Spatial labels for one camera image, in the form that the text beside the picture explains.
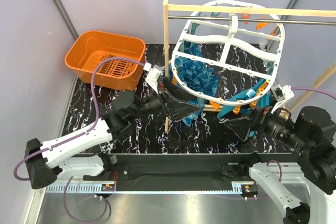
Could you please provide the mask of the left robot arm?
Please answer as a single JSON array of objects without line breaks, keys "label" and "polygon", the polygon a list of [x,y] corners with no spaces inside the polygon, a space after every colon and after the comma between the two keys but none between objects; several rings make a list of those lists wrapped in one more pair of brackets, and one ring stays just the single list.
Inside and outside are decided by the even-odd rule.
[{"label": "left robot arm", "polygon": [[136,127],[136,120],[142,116],[162,112],[178,122],[199,111],[199,107],[191,103],[195,99],[196,96],[175,86],[167,77],[163,78],[157,91],[145,98],[138,97],[131,90],[119,91],[112,100],[112,109],[91,125],[54,140],[41,142],[33,138],[27,142],[25,165],[31,188],[47,187],[66,173],[109,179],[113,175],[113,167],[102,154],[97,161],[81,158],[78,163],[72,164],[69,159],[92,146],[129,134]]}]

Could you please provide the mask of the white round clip hanger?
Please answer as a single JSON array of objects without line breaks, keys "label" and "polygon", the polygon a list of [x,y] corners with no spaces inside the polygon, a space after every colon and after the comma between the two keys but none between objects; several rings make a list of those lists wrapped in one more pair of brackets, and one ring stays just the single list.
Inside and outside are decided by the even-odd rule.
[{"label": "white round clip hanger", "polygon": [[[171,19],[174,19],[174,18],[178,18],[178,13],[179,12],[176,12],[176,11],[170,11],[169,15],[172,17]],[[256,19],[270,19],[271,18],[270,16],[250,14],[250,15],[238,15],[238,17],[239,18],[246,17],[246,18],[252,19],[252,22],[239,22],[238,25],[240,28],[251,30],[251,31],[257,31],[257,32],[261,32],[261,33],[265,33],[269,35],[279,35],[280,34],[280,30],[277,27],[277,24],[257,23],[255,21]],[[187,33],[192,34],[192,35],[197,35],[197,36],[206,36],[206,35],[225,36],[228,34],[228,31],[219,29],[217,27],[210,27],[210,26],[199,25],[199,24],[193,23],[188,28]],[[268,39],[264,39],[260,37],[254,37],[254,36],[246,35],[243,33],[237,33],[235,37],[249,43],[250,45],[252,45],[253,47],[257,49],[260,49],[262,51],[266,51],[272,54],[276,53],[278,46],[279,46],[278,41],[268,40]],[[214,61],[218,61],[220,59],[221,54],[224,49],[224,44],[218,44],[218,43],[213,43],[213,44],[203,43],[203,44],[198,44],[198,45],[201,47],[203,58],[207,58],[207,59],[214,60]],[[237,67],[261,72],[264,74],[271,73],[271,63],[264,61],[262,59],[259,59],[236,46],[230,47],[226,62],[228,64],[231,64]],[[218,76],[217,92],[214,95],[214,97],[221,98],[223,100],[229,100],[236,94],[244,90],[252,88],[253,86],[257,84],[258,81],[261,80],[261,78],[258,78],[258,77],[251,77],[243,73],[225,70],[221,67],[211,66],[206,63],[205,63],[205,66],[209,68],[214,68],[214,75]],[[182,86],[179,85],[177,81],[173,79],[173,74],[170,73],[170,75],[172,77],[173,82],[177,84],[180,88],[182,88]]]}]

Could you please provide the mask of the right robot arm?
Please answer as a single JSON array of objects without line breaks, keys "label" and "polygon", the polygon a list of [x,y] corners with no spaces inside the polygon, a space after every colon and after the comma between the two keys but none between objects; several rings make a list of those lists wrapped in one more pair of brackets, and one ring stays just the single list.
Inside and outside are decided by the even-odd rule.
[{"label": "right robot arm", "polygon": [[306,106],[294,122],[286,109],[256,107],[225,125],[242,141],[256,132],[257,137],[269,137],[297,152],[296,162],[308,182],[310,204],[295,197],[260,155],[250,154],[238,163],[239,176],[261,186],[281,212],[283,223],[335,223],[335,122],[326,110]]}]

